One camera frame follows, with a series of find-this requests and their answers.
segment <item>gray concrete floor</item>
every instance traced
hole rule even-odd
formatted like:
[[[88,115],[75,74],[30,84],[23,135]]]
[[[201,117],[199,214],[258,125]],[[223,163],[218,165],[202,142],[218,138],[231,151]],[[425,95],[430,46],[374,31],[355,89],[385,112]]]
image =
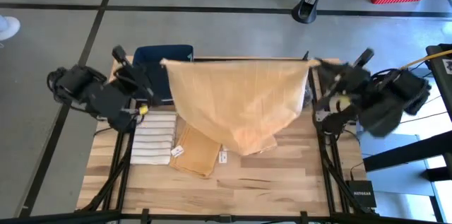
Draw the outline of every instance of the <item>gray concrete floor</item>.
[[[99,5],[101,0],[0,0],[0,3]],[[110,0],[109,5],[292,8],[298,0]],[[447,0],[374,5],[369,0],[320,0],[320,9],[452,12]],[[20,32],[0,49],[0,218],[15,216],[52,129],[59,106],[46,75],[78,61],[96,11],[0,9]],[[354,61],[365,48],[372,71],[399,67],[425,47],[452,40],[452,20],[319,16],[310,25],[289,15],[107,11],[88,65],[109,73],[111,49],[129,54],[143,45],[190,44],[197,56],[337,57]],[[96,121],[70,111],[33,215],[71,212],[76,205]]]

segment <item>folded cloth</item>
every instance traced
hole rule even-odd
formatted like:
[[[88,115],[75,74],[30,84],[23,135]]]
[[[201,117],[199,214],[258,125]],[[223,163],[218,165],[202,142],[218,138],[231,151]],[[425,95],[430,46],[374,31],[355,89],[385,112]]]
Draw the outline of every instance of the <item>folded cloth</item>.
[[[207,178],[217,162],[221,144],[208,138],[191,125],[185,124],[176,146],[181,146],[184,152],[177,157],[172,156],[169,166]]]

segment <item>yellow cable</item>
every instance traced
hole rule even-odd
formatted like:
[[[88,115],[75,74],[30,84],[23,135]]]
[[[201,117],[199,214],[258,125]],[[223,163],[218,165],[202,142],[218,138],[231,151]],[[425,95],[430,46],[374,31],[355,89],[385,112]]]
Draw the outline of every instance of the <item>yellow cable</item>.
[[[419,62],[421,62],[421,61],[426,61],[426,60],[428,60],[428,59],[437,58],[437,57],[440,57],[440,56],[443,56],[443,55],[447,55],[447,54],[452,54],[452,50],[440,52],[440,53],[438,53],[438,54],[432,54],[432,55],[429,55],[429,56],[427,56],[427,57],[418,59],[418,60],[416,60],[416,61],[414,61],[414,62],[410,62],[409,64],[404,65],[404,66],[401,67],[400,69],[406,69],[407,67],[409,67],[409,66],[411,66],[411,65],[414,65],[414,64],[416,64],[416,63],[419,63]]]

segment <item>beige fabric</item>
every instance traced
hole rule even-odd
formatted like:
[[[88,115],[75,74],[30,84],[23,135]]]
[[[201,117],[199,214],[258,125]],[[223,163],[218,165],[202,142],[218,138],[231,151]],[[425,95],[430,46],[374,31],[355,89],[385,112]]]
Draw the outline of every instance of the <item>beige fabric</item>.
[[[207,178],[217,162],[221,144],[186,124],[176,146],[181,146],[184,152],[178,157],[172,156],[169,166]]]
[[[301,112],[317,61],[181,62],[163,59],[177,113],[240,155],[276,146],[273,134]]]

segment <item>wooden table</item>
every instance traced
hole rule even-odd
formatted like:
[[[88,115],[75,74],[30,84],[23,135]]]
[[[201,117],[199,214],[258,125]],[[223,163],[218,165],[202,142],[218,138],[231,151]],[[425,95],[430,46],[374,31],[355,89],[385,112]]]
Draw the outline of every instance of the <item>wooden table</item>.
[[[321,95],[318,86],[316,92]],[[179,117],[177,138],[184,123]],[[97,130],[105,127],[107,124],[100,122]],[[166,165],[131,165],[122,213],[149,208],[153,214],[299,216],[306,211],[308,216],[329,216],[311,108],[305,108],[275,137],[278,147],[271,151],[244,157],[229,152],[227,163],[217,163],[208,179]],[[107,181],[116,140],[113,130],[94,138],[77,208],[88,204]],[[343,134],[338,148],[344,178],[349,179],[350,168],[362,162],[358,142],[353,135]],[[365,179],[362,165],[353,175]],[[338,188],[331,180],[336,211],[340,211]],[[118,184],[110,208],[116,206]]]

